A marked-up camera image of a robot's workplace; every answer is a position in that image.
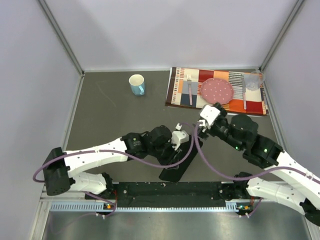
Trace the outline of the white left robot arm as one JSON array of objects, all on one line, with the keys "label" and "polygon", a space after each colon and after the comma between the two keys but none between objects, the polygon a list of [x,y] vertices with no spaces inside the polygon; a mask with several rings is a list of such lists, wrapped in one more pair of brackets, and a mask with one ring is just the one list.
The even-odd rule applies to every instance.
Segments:
[{"label": "white left robot arm", "polygon": [[175,168],[189,157],[192,142],[192,136],[180,125],[175,131],[161,125],[152,131],[130,132],[114,141],[87,149],[64,152],[61,147],[56,147],[43,163],[46,192],[49,196],[57,196],[71,190],[109,198],[114,191],[111,177],[106,173],[91,174],[88,170],[147,156],[157,159],[157,168]]}]

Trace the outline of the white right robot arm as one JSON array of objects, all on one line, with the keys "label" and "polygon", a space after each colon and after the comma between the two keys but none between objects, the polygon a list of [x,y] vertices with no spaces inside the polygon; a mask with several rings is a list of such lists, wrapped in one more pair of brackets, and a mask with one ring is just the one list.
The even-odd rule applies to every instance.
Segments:
[{"label": "white right robot arm", "polygon": [[[282,146],[258,133],[259,125],[245,114],[227,120],[226,110],[216,103],[205,105],[194,129],[194,141],[204,163],[219,176],[233,181],[238,198],[258,197],[287,206],[316,226],[320,224],[320,179],[294,160]],[[256,175],[227,176],[215,169],[200,147],[199,138],[217,137],[250,164],[263,171]]]}]

